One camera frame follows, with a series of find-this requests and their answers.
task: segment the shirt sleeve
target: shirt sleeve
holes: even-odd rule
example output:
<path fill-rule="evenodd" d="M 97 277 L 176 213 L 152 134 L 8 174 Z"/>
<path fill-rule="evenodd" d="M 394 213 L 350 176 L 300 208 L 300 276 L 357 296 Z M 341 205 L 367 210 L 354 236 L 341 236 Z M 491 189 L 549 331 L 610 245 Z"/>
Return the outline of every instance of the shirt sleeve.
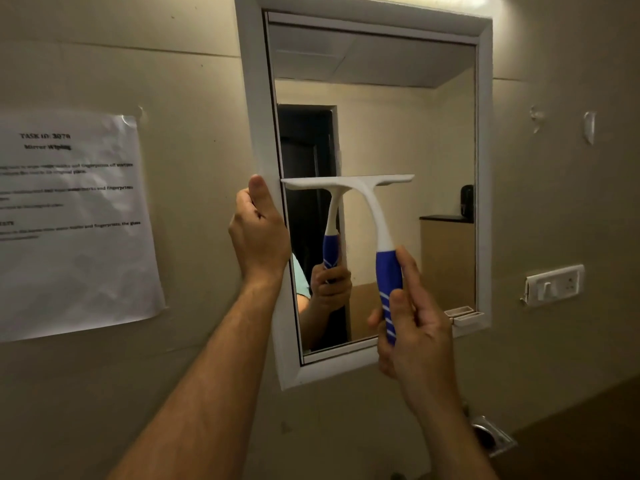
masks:
<path fill-rule="evenodd" d="M 292 254 L 293 260 L 293 276 L 296 280 L 296 294 L 306 296 L 311 299 L 311 290 L 309 289 L 309 282 L 305 276 L 305 272 L 302 271 L 302 266 L 298 262 L 295 254 Z"/>

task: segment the paper sign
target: paper sign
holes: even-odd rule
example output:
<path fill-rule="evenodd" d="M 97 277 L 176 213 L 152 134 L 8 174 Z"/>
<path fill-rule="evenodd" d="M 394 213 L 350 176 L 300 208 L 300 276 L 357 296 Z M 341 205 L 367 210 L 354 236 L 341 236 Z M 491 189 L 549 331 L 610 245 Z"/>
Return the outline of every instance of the paper sign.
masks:
<path fill-rule="evenodd" d="M 164 309 L 135 119 L 0 113 L 0 341 Z"/>

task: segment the switch board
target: switch board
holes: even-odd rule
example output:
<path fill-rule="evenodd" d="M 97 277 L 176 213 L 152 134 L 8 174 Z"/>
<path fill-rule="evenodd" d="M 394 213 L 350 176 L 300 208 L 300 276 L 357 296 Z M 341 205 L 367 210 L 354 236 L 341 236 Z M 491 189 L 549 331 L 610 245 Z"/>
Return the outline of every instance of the switch board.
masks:
<path fill-rule="evenodd" d="M 527 306 L 540 306 L 572 298 L 584 292 L 584 274 L 579 264 L 528 276 L 523 300 Z"/>

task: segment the mirror glass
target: mirror glass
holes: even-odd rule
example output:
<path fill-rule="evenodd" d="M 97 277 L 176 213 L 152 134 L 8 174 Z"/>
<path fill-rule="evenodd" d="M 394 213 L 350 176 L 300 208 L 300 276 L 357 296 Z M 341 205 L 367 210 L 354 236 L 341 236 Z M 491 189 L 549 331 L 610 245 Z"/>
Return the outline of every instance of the mirror glass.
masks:
<path fill-rule="evenodd" d="M 391 237 L 444 310 L 475 309 L 475 47 L 273 23 L 269 45 L 282 177 L 415 174 L 376 189 Z M 328 282 L 318 277 L 331 194 L 284 196 L 303 353 L 377 335 L 367 326 L 381 306 L 376 227 L 363 195 L 342 198 Z"/>

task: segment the ceiling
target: ceiling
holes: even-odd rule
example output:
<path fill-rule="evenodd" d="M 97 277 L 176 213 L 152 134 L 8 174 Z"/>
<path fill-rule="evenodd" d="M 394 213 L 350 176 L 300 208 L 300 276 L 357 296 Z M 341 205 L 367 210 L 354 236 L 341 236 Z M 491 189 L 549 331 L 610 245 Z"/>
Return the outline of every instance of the ceiling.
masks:
<path fill-rule="evenodd" d="M 269 26 L 276 79 L 437 88 L 476 63 L 469 45 Z"/>

